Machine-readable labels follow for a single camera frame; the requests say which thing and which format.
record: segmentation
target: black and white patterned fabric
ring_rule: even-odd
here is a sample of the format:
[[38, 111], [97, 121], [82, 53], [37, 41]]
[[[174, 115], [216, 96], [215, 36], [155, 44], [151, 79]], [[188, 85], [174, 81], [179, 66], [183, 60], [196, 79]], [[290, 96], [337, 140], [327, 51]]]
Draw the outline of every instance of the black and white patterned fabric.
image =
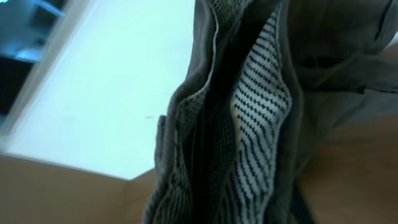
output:
[[[217, 17], [226, 16], [217, 12], [219, 6], [213, 6]], [[263, 222], [273, 191], [279, 129], [292, 104], [281, 76], [278, 20], [279, 7], [243, 62], [229, 108], [215, 124], [216, 136], [208, 161], [208, 206], [202, 208], [210, 214], [209, 223]], [[192, 214], [193, 192], [182, 145], [198, 119], [210, 80], [211, 76], [203, 88], [177, 107], [180, 127], [174, 135], [174, 166], [165, 195], [155, 208], [153, 223], [185, 223]]]
[[209, 188], [214, 223], [263, 223], [272, 195], [279, 130], [292, 104], [281, 75], [278, 15], [276, 9], [246, 57], [229, 114], [215, 127], [209, 182], [220, 181]]

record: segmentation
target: patterned lining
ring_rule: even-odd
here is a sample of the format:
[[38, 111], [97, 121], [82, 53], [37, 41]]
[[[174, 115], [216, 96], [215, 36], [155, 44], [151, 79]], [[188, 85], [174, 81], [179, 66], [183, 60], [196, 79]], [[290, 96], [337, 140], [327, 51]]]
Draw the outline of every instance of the patterned lining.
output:
[[238, 155], [220, 183], [215, 223], [263, 223], [273, 193], [279, 129], [292, 104], [281, 75], [278, 15], [279, 9], [267, 20], [243, 63], [232, 95], [230, 119], [236, 136], [233, 151]]
[[[217, 19], [223, 20], [247, 2], [211, 3]], [[212, 206], [207, 208], [215, 211], [215, 223], [262, 223], [272, 195], [279, 129], [291, 106], [281, 77], [278, 20], [277, 9], [243, 63], [230, 110], [216, 125], [215, 157], [209, 161], [214, 171], [209, 179]], [[153, 223], [185, 223], [192, 214], [192, 190], [182, 143], [197, 121], [210, 79], [211, 76], [200, 91], [178, 105], [177, 121], [181, 127], [175, 133], [174, 167], [166, 194], [161, 195], [155, 209]]]
[[209, 0], [216, 12], [220, 24], [224, 24], [232, 14], [242, 9], [244, 5], [251, 1], [252, 0]]

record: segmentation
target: white wall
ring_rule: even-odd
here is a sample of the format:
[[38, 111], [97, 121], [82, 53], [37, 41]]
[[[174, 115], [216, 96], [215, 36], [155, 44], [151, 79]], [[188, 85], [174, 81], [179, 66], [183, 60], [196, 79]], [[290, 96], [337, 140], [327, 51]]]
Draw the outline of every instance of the white wall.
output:
[[194, 0], [95, 0], [19, 120], [7, 153], [131, 179], [183, 81]]

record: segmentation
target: wall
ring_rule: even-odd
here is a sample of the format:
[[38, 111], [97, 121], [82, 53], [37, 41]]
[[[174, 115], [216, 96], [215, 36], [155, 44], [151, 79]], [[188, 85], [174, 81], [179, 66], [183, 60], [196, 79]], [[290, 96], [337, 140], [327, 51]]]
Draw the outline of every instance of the wall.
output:
[[6, 152], [131, 179], [154, 166], [157, 118], [190, 60], [194, 2], [92, 2]]
[[10, 0], [0, 4], [0, 54], [15, 55], [36, 39], [45, 38], [28, 26], [35, 7], [35, 0]]

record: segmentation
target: gray fabric bag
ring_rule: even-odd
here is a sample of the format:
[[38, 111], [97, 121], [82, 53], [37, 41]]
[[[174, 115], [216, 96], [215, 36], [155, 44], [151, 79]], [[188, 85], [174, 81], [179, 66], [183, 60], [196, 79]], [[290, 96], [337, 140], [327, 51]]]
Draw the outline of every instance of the gray fabric bag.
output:
[[391, 0], [197, 0], [143, 223], [295, 223], [292, 186], [335, 127], [398, 113]]

